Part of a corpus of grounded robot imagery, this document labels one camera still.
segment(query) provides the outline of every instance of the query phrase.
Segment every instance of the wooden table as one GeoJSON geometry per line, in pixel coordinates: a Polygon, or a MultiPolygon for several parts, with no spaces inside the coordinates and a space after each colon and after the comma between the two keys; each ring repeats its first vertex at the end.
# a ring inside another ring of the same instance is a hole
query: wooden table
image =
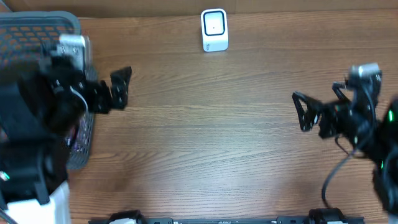
{"type": "MultiPolygon", "coordinates": [[[[322,207],[345,154],[299,128],[292,92],[335,99],[352,64],[384,72],[377,114],[398,85],[398,11],[228,16],[229,49],[205,54],[199,16],[83,19],[99,77],[131,65],[129,104],[98,115],[91,158],[70,176],[74,223],[140,209],[147,217],[264,218],[322,207]]],[[[385,223],[373,165],[347,163],[330,203],[385,223]]]]}

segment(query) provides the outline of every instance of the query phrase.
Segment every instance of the black mesh basket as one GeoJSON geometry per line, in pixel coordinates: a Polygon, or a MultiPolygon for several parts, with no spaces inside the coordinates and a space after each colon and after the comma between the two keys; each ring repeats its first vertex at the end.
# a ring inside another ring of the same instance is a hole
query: black mesh basket
{"type": "MultiPolygon", "coordinates": [[[[80,33],[78,18],[69,12],[0,13],[0,68],[15,60],[38,60],[41,42],[58,40],[60,34],[80,33]]],[[[86,76],[88,80],[97,79],[92,68],[86,71],[86,76]]],[[[68,169],[81,169],[86,165],[93,124],[94,115],[86,113],[65,139],[70,148],[68,169]]]]}

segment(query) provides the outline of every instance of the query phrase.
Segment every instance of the white plug-in adapter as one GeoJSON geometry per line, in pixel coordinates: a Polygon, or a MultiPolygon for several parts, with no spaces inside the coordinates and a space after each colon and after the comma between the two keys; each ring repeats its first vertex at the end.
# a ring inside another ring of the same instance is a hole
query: white plug-in adapter
{"type": "Polygon", "coordinates": [[[228,48],[228,25],[223,9],[207,9],[200,16],[203,50],[214,52],[228,48]]]}

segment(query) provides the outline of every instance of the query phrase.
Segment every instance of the white device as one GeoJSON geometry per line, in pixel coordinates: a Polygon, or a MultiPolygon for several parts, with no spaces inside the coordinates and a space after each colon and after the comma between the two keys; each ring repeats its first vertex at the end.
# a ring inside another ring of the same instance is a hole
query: white device
{"type": "Polygon", "coordinates": [[[200,16],[203,50],[215,52],[228,48],[228,25],[223,9],[207,9],[200,16]]]}
{"type": "Polygon", "coordinates": [[[69,185],[65,181],[51,195],[50,202],[39,204],[36,199],[10,202],[7,215],[18,224],[71,224],[69,211],[69,185]]]}

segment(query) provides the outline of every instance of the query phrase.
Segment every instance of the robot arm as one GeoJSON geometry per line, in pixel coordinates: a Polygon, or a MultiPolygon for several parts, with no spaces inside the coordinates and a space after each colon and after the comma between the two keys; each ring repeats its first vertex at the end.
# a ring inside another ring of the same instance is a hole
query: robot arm
{"type": "Polygon", "coordinates": [[[381,89],[381,77],[376,63],[353,66],[344,83],[333,84],[332,89],[338,100],[331,103],[322,103],[299,92],[293,93],[302,131],[309,131],[319,121],[318,135],[322,139],[344,136],[354,147],[323,185],[322,199],[328,208],[328,182],[356,151],[362,151],[376,165],[373,172],[374,189],[384,209],[392,215],[398,214],[398,100],[391,103],[382,121],[376,120],[375,107],[381,89]],[[340,88],[353,90],[353,100],[347,99],[340,88]],[[307,111],[303,110],[301,101],[307,105],[307,111]]]}
{"type": "Polygon", "coordinates": [[[87,38],[42,48],[40,61],[0,70],[0,215],[10,223],[70,223],[64,137],[86,111],[122,110],[128,100],[131,67],[111,74],[111,88],[87,79],[87,38]],[[67,54],[76,48],[84,54],[67,54]]]}

